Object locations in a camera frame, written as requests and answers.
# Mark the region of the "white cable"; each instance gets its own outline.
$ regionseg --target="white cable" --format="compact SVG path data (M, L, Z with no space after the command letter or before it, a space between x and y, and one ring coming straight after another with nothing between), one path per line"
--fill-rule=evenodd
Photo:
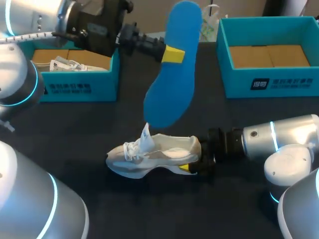
M26 34L21 36L10 36L6 38L0 38L0 45L9 44L9 43L20 43L25 41L51 39L51 38L55 38L55 36L52 35L52 32L39 32L39 33Z

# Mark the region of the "white sneaker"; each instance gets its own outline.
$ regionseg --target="white sneaker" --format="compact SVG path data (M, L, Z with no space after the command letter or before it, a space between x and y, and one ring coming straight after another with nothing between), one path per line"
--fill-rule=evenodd
M157 167L167 168L176 174L191 175L179 166L194 163L200 158L201 145L195 136L151 136L147 123L141 138L112 149L106 164L119 175L139 179Z

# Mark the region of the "black table surface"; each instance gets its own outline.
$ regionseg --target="black table surface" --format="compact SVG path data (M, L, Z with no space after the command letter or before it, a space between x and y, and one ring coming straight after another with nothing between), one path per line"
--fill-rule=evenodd
M106 169L110 149L140 137L144 96L159 70L139 53L124 57L116 103L40 104L13 120L16 132L0 139L83 198L89 239L282 239L262 166L220 164L211 182L165 170L132 180ZM226 99L213 43L200 44L195 75L187 112L152 134L205 136L210 127L319 114L319 98Z

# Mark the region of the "shoelace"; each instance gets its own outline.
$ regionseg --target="shoelace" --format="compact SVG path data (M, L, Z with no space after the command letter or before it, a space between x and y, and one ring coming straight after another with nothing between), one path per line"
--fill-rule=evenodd
M71 66L71 69L72 69L72 70L76 70L77 67L80 67L80 68L81 68L81 71L85 70L85 65L80 64L80 63L78 63L78 62L76 62L76 61L72 61L72 60L70 60L70 62L73 62L73 63L74 63L74 65L69 64L69 66Z
M135 142L127 143L125 142L123 144L124 147L124 157L126 161L132 161L134 157L135 159L139 159L139 156L137 155L139 151L139 140L136 140Z

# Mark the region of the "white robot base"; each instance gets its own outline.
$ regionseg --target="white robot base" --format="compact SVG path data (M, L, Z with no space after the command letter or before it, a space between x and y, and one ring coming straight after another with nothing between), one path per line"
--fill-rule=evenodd
M283 146L266 160L265 176L276 208L282 194L311 173L313 160L312 151L302 144Z
M0 238L87 238L88 210L75 192L1 141L0 158Z
M319 238L319 171L312 172L281 196L278 222L285 239Z

